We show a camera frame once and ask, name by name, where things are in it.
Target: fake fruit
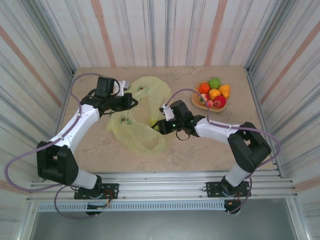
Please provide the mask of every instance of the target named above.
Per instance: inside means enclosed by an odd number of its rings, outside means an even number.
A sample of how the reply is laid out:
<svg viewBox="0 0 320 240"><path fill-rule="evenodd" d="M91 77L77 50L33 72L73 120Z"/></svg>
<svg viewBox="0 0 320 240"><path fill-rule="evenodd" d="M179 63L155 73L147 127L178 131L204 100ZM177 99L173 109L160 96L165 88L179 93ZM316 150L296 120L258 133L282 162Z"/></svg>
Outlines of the fake fruit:
<svg viewBox="0 0 320 240"><path fill-rule="evenodd" d="M208 107L211 108L214 105L214 101L212 100L206 101L206 104L208 104Z"/></svg>
<svg viewBox="0 0 320 240"><path fill-rule="evenodd" d="M223 108L227 103L227 99L224 96L216 96L213 100L213 105L218 109Z"/></svg>
<svg viewBox="0 0 320 240"><path fill-rule="evenodd" d="M220 96L221 93L218 89L211 89L209 92L209 95L210 95L211 100L214 100L215 97Z"/></svg>
<svg viewBox="0 0 320 240"><path fill-rule="evenodd" d="M198 92L201 94L207 94L210 91L210 86L208 83L201 83L198 89Z"/></svg>
<svg viewBox="0 0 320 240"><path fill-rule="evenodd" d="M211 89L218 89L221 86L220 79L217 77L213 77L208 81L208 84Z"/></svg>
<svg viewBox="0 0 320 240"><path fill-rule="evenodd" d="M201 97L199 97L199 102L202 104L205 104L206 101L210 100L209 94L208 93L202 93Z"/></svg>
<svg viewBox="0 0 320 240"><path fill-rule="evenodd" d="M230 85L222 85L221 87L219 87L219 91L226 99L230 97Z"/></svg>

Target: fruit basket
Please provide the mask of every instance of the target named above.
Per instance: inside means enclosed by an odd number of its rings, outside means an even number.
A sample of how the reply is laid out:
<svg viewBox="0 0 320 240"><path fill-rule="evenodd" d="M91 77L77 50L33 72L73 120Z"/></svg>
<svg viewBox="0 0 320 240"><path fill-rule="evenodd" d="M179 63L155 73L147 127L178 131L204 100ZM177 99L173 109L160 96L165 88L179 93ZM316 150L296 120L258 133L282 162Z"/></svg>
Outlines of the fruit basket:
<svg viewBox="0 0 320 240"><path fill-rule="evenodd" d="M198 82L198 83L195 85L194 90L197 91L197 92L199 92L199 86L200 86L201 84L203 84L203 83L206 83L206 81L200 81L200 82ZM192 102L193 105L195 105L196 107L201 108L201 109L204 109L204 110L207 110L206 105L205 105L204 103L199 102L199 95L196 94L196 93L194 93L194 92L192 93L192 96L191 96L191 102ZM216 106L212 105L212 106L209 108L209 110L212 111L212 112L218 113L218 112L223 111L223 110L226 108L226 106L227 106L227 104L226 104L224 107L222 107L222 108L217 108Z"/></svg>

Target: beige tabletop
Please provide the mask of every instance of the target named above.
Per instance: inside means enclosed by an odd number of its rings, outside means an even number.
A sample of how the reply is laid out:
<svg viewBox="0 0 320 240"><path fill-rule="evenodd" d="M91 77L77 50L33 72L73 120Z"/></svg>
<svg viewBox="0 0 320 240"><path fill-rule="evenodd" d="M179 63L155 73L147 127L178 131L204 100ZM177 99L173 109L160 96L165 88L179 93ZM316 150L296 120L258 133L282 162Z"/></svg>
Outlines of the beige tabletop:
<svg viewBox="0 0 320 240"><path fill-rule="evenodd" d="M166 82L172 93L181 88L194 88L197 82L220 78L222 84L231 86L230 98L222 112L211 112L210 119L223 123L252 122L261 129L258 114L242 66L175 66L175 67L101 67L80 68L76 74L98 73L119 81L133 82L141 77L155 76ZM80 99L96 88L98 77L84 76L74 85L72 92ZM206 111L191 103L191 92L181 92L174 100L181 99L193 115L206 115ZM63 125L77 110L71 97L66 108ZM83 137L75 151L79 167L89 172L176 172L229 170L235 159L227 144L204 138L191 137L180 141L172 137L162 153L138 153L118 141L106 130L108 116L103 116ZM264 166L273 169L269 163Z"/></svg>

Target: striped wall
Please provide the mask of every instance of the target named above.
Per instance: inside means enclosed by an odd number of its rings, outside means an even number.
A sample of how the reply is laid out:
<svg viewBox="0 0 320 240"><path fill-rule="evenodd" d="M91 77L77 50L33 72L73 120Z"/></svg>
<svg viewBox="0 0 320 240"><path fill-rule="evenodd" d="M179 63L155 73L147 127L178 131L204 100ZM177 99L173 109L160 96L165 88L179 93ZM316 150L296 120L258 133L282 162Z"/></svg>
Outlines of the striped wall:
<svg viewBox="0 0 320 240"><path fill-rule="evenodd" d="M34 0L76 68L244 65L278 0Z"/></svg>
<svg viewBox="0 0 320 240"><path fill-rule="evenodd" d="M283 144L314 239L320 239L320 1L296 0L265 54L250 66L269 129Z"/></svg>
<svg viewBox="0 0 320 240"><path fill-rule="evenodd" d="M71 71L61 65L26 1L0 1L0 239L19 231L26 192L12 188L5 164L56 131ZM10 177L28 187L38 179L36 156L14 163Z"/></svg>

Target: plastic bag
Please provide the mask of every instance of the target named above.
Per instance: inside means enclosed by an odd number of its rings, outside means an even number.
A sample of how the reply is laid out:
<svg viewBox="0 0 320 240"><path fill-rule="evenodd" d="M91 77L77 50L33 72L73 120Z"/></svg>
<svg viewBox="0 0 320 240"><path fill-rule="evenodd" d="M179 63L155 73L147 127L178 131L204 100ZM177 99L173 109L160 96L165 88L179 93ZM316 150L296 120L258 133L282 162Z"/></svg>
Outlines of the plastic bag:
<svg viewBox="0 0 320 240"><path fill-rule="evenodd" d="M160 153L166 149L168 136L151 128L164 119L159 108L171 97L169 86L155 76L134 81L127 91L138 105L110 116L107 129L129 149L140 153Z"/></svg>

